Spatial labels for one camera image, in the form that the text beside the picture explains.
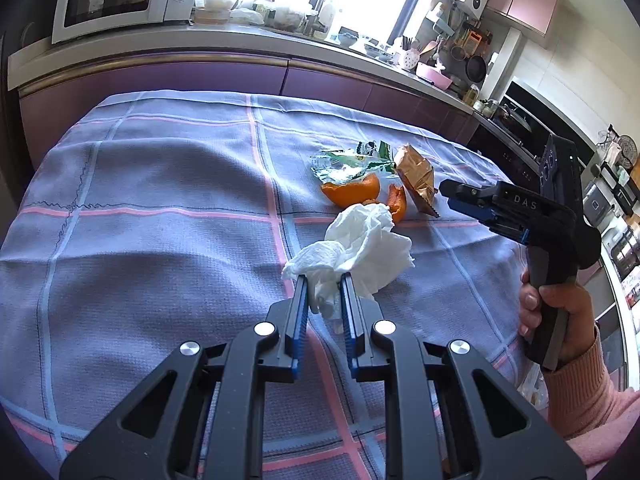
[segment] finger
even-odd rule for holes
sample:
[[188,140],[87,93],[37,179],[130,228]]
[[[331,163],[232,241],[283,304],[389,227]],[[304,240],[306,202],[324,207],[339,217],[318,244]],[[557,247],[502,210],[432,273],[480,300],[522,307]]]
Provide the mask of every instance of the finger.
[[521,308],[518,315],[520,317],[520,323],[531,330],[538,328],[542,322],[542,314],[538,311],[532,312]]
[[540,287],[539,292],[548,306],[564,308],[570,314],[591,312],[591,297],[589,293],[575,283],[544,285]]
[[518,292],[520,306],[527,310],[536,310],[540,306],[540,294],[532,285],[523,285]]

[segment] pink bowl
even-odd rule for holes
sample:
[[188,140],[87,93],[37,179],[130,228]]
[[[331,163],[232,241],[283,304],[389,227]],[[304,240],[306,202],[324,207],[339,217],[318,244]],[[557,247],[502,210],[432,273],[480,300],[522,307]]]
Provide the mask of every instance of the pink bowl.
[[415,70],[415,73],[419,77],[422,77],[429,81],[433,81],[433,84],[436,85],[436,88],[439,88],[440,90],[446,90],[453,82],[448,77],[443,76],[436,69],[425,65],[424,63],[418,63],[418,68]]

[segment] pink sweater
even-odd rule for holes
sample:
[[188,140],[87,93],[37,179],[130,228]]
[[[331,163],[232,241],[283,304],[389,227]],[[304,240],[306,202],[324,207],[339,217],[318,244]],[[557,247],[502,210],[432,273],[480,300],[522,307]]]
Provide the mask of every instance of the pink sweater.
[[551,426],[593,478],[618,450],[640,414],[640,392],[617,392],[602,359],[600,335],[591,348],[553,373],[545,373]]

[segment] ribbed cuff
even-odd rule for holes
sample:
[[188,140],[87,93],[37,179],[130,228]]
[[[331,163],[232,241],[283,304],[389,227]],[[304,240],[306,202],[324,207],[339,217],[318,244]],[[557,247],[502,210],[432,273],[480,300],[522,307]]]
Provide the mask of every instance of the ribbed cuff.
[[600,332],[596,328],[596,339],[584,354],[555,372],[544,372],[549,405],[555,413],[573,413],[593,399],[606,376]]

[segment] fingernail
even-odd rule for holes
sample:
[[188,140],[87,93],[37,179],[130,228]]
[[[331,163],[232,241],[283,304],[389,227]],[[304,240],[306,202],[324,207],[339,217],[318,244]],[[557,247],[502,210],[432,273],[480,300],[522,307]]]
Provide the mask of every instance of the fingernail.
[[530,309],[534,309],[538,306],[538,298],[536,298],[533,294],[527,294],[524,297],[524,304]]

